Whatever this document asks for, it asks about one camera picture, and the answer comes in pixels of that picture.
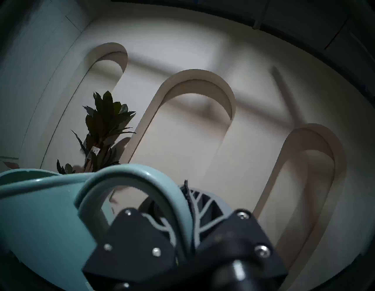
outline arched wall recess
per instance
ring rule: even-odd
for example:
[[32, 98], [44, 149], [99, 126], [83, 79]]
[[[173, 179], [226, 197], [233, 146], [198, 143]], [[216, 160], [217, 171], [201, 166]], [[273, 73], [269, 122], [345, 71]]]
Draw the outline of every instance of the arched wall recess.
[[[311, 171], [314, 169], [306, 164], [301, 197], [295, 203], [293, 212], [283, 225], [285, 228], [282, 230], [282, 234], [277, 237], [277, 242], [275, 242], [276, 250], [289, 268], [289, 275], [280, 290], [287, 290], [307, 264], [328, 226], [342, 191], [346, 175], [346, 158], [341, 142], [335, 134], [319, 124], [308, 124], [293, 130], [283, 144], [274, 169], [253, 211], [254, 216], [262, 224], [265, 220], [262, 211], [267, 207], [270, 194], [283, 166], [293, 156], [297, 157], [296, 160], [300, 164], [303, 164], [304, 161], [301, 159], [308, 157], [311, 153], [314, 154], [314, 152], [320, 154], [320, 158], [324, 159], [326, 169], [319, 168], [315, 174], [326, 175], [323, 187], [326, 192], [317, 192], [317, 189], [321, 188], [315, 187], [309, 197], [308, 183], [311, 180], [309, 180], [309, 175], [311, 176]], [[332, 162], [332, 171], [329, 169], [329, 161]]]
[[124, 73], [125, 57], [123, 52], [106, 54], [87, 71], [56, 127], [43, 158], [42, 169], [56, 171], [56, 160], [59, 159], [63, 165], [68, 162], [74, 170], [82, 172], [84, 153], [75, 141], [72, 131], [84, 141], [88, 132], [83, 105], [95, 108], [93, 92], [103, 96], [107, 90], [113, 91]]
[[[224, 94], [212, 94], [210, 93], [212, 88], [216, 91], [222, 91]], [[178, 72], [165, 80], [156, 92], [135, 130], [137, 134], [133, 134], [126, 145], [125, 151], [120, 158], [120, 163], [128, 163], [130, 161], [158, 108], [171, 98], [184, 93], [197, 93], [211, 97], [223, 106], [229, 118], [233, 120], [236, 111], [235, 97], [232, 89], [220, 76], [201, 69]]]
[[[40, 168], [43, 162], [43, 158], [48, 149], [48, 145], [51, 142], [52, 136], [56, 130], [56, 127], [68, 106], [71, 98], [73, 97], [75, 91], [77, 90], [79, 84], [82, 82], [88, 70], [91, 66], [98, 60], [100, 60], [105, 55], [115, 52], [122, 52], [122, 57], [117, 57], [116, 62], [121, 66], [121, 69], [124, 71], [128, 62], [128, 54], [126, 49], [115, 42], [108, 42], [91, 49], [87, 55], [83, 58], [81, 63], [78, 65], [77, 69], [72, 73], [70, 80], [68, 81], [66, 87], [60, 94], [58, 101], [51, 112], [46, 127], [43, 130], [43, 133], [40, 136], [39, 143], [35, 149], [30, 149], [27, 146], [27, 139], [25, 138], [25, 143], [21, 149], [22, 157], [22, 167], [24, 168]], [[30, 126], [26, 132], [26, 137], [28, 134], [33, 135], [33, 132], [38, 130], [38, 128], [33, 128]]]

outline screw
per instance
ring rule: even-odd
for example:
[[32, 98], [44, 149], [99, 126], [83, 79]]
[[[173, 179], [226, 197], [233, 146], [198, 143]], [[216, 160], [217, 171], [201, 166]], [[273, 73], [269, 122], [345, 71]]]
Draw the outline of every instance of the screw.
[[154, 247], [152, 250], [152, 255], [155, 257], [160, 257], [162, 255], [162, 251], [158, 247]]
[[246, 212], [238, 212], [237, 216], [239, 216], [241, 219], [249, 219], [249, 215]]
[[256, 246], [254, 248], [254, 251], [257, 254], [257, 256], [262, 259], [266, 259], [271, 255], [271, 250], [263, 244]]
[[110, 244], [105, 244], [105, 245], [104, 245], [104, 249], [105, 249], [106, 251], [111, 251], [111, 250], [113, 249], [113, 247], [112, 247]]

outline white plaster arch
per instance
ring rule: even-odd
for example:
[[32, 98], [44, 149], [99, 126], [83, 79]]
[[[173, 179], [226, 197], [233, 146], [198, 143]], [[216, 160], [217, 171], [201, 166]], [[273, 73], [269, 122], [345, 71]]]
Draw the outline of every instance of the white plaster arch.
[[[301, 138], [300, 134], [305, 134], [309, 137], [307, 139], [304, 137]], [[314, 223], [310, 234], [304, 241], [303, 246], [300, 249], [296, 259], [291, 262], [292, 265], [289, 268], [289, 274], [282, 284], [280, 290], [287, 290], [293, 284], [293, 282], [296, 280], [300, 272], [309, 261], [316, 247], [318, 246], [324, 232], [327, 229], [333, 211], [335, 210], [335, 207], [339, 200], [347, 171], [347, 162], [343, 146], [337, 136], [330, 129], [320, 124], [306, 124], [300, 128], [292, 130], [288, 137], [285, 139], [279, 157], [275, 163], [274, 169], [272, 170], [264, 191], [253, 211], [253, 214], [257, 219], [259, 218], [268, 198], [270, 197], [271, 189], [275, 184], [281, 167], [292, 154], [288, 149], [288, 144], [296, 143], [296, 138], [298, 139], [298, 137], [300, 137], [300, 139], [297, 141], [297, 143], [299, 143], [297, 145], [297, 147], [299, 148], [298, 151], [316, 150], [325, 153], [334, 162], [334, 175], [331, 186], [329, 188], [329, 192], [325, 197], [324, 204], [320, 208], [320, 214], [316, 219], [316, 222]], [[293, 224], [296, 223], [298, 223], [296, 221], [296, 217], [291, 217], [280, 239], [282, 240], [282, 245], [279, 245], [280, 240], [276, 245], [276, 249], [279, 253], [285, 251], [285, 247], [287, 245], [291, 246], [289, 240], [290, 237], [287, 238], [287, 232], [288, 230], [291, 230], [293, 228]]]
[[[216, 91], [222, 91], [223, 94], [221, 96], [226, 98], [218, 98], [218, 94], [208, 93], [208, 87]], [[236, 112], [236, 100], [232, 89], [223, 78], [215, 73], [201, 69], [178, 72], [165, 80], [156, 92], [136, 127], [135, 132], [137, 134], [133, 134], [127, 144], [120, 158], [120, 163], [128, 163], [130, 161], [158, 108], [167, 100], [184, 93], [198, 93], [216, 100], [225, 109], [229, 118], [233, 120]]]

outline curved wall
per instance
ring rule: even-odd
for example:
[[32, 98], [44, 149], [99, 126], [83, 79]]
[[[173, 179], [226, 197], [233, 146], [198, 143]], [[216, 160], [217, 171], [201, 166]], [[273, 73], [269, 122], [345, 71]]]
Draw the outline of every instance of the curved wall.
[[[254, 210], [293, 129], [322, 125], [334, 133], [331, 137], [325, 129], [317, 131], [334, 155], [332, 185], [337, 186], [333, 187], [337, 203], [334, 209], [323, 206], [318, 221], [324, 227], [314, 228], [315, 241], [304, 247], [306, 252], [315, 251], [306, 265], [299, 266], [296, 280], [286, 282], [293, 283], [290, 290], [317, 286], [363, 250], [375, 221], [375, 140], [368, 133], [375, 123], [374, 109], [344, 78], [306, 52], [264, 32], [203, 13], [110, 3], [75, 41], [46, 86], [25, 137], [21, 167], [40, 166], [36, 161], [47, 148], [40, 150], [41, 132], [49, 126], [50, 113], [66, 107], [57, 106], [59, 96], [85, 56], [108, 42], [120, 44], [129, 56], [112, 94], [137, 112], [129, 124], [135, 128], [161, 85], [178, 72], [211, 71], [230, 86], [235, 115], [199, 187], [230, 197], [226, 200], [234, 208]], [[337, 144], [337, 152], [332, 144]], [[336, 155], [346, 157], [346, 167]], [[121, 160], [130, 157], [123, 155]]]

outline white wall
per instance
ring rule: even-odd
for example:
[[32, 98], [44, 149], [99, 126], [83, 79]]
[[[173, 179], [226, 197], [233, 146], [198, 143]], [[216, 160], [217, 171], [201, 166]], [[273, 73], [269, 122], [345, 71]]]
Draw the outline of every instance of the white wall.
[[3, 44], [0, 156], [19, 158], [39, 99], [65, 54], [94, 18], [100, 2], [95, 0], [88, 8], [79, 0], [35, 1], [16, 33]]
[[[284, 140], [294, 128], [311, 123], [329, 128], [342, 143], [346, 177], [330, 223], [290, 290], [315, 287], [353, 261], [375, 222], [375, 140], [369, 134], [374, 109], [316, 58], [232, 21], [182, 9], [110, 3], [74, 42], [45, 89], [35, 84], [27, 97], [20, 96], [20, 100], [31, 100], [31, 93], [43, 92], [37, 106], [42, 113], [36, 123], [33, 116], [30, 124], [35, 126], [27, 133], [33, 138], [22, 146], [20, 156], [43, 150], [38, 147], [43, 120], [48, 120], [78, 64], [90, 50], [106, 42], [117, 42], [128, 52], [128, 66], [113, 95], [137, 112], [131, 126], [138, 124], [161, 84], [179, 71], [205, 69], [230, 85], [236, 112], [200, 187], [222, 197], [231, 193], [228, 202], [232, 207], [254, 209]], [[12, 104], [6, 103], [4, 111], [12, 110]], [[27, 119], [26, 114], [21, 119], [13, 118], [16, 116], [7, 115], [4, 136], [12, 137], [17, 120]], [[15, 155], [18, 144], [4, 145], [4, 152]], [[21, 166], [38, 165], [23, 161], [19, 161]]]

